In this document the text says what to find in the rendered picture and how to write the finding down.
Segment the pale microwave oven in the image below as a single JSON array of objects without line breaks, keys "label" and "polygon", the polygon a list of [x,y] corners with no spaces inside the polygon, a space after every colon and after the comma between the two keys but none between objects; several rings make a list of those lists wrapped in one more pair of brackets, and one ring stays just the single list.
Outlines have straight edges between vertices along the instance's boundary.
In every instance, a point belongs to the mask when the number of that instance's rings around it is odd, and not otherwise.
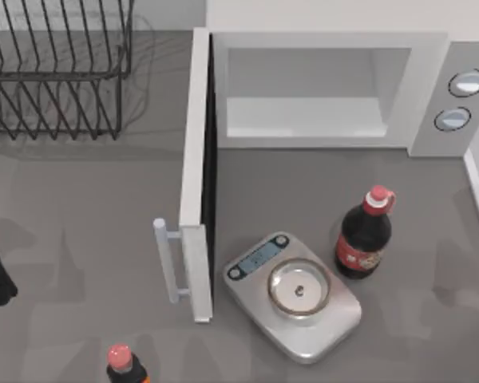
[{"label": "pale microwave oven", "polygon": [[[221,148],[403,148],[460,157],[479,93],[479,0],[207,0]],[[441,111],[469,123],[435,128]]]}]

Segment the silver kitchen scale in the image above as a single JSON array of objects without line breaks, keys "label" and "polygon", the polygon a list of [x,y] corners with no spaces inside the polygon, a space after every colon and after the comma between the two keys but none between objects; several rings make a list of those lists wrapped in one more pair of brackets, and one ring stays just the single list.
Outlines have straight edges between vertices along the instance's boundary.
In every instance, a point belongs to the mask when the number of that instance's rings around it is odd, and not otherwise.
[{"label": "silver kitchen scale", "polygon": [[222,271],[232,297],[289,358],[309,365],[359,325],[359,300],[303,242],[269,234]]}]

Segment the round microwave knob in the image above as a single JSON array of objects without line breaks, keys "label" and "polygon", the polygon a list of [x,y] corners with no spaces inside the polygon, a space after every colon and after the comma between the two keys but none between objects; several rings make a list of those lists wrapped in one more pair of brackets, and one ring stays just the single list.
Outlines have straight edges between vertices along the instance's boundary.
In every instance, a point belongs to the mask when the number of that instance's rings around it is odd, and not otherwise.
[{"label": "round microwave knob", "polygon": [[436,115],[434,126],[442,132],[454,132],[464,128],[470,119],[471,112],[467,108],[446,109]]},{"label": "round microwave knob", "polygon": [[479,93],[479,69],[457,73],[448,84],[449,93],[457,98],[471,97]]}]

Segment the white microwave door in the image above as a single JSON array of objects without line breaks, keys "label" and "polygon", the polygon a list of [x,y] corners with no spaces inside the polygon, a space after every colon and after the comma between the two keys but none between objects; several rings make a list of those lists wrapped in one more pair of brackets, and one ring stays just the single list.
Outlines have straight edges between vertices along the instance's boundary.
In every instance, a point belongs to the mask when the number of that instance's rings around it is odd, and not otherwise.
[{"label": "white microwave door", "polygon": [[179,229],[196,323],[213,316],[217,129],[212,35],[196,28],[188,85]]}]

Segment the dark bottle with red cap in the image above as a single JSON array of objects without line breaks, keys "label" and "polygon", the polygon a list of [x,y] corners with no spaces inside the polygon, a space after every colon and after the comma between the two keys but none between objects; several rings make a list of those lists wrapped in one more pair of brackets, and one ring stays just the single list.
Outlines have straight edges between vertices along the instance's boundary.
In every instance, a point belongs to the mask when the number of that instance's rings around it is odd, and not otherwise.
[{"label": "dark bottle with red cap", "polygon": [[375,185],[345,214],[335,245],[335,264],[344,276],[364,279],[379,266],[392,236],[395,201],[393,191]]}]

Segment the dark bottle with pink cap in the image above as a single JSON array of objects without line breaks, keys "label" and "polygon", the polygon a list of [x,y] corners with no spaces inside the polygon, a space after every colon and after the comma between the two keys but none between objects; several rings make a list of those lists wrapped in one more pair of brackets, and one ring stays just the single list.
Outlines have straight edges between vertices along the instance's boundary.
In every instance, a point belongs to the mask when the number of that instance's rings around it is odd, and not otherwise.
[{"label": "dark bottle with pink cap", "polygon": [[109,383],[151,383],[138,356],[124,343],[109,347],[106,373]]}]

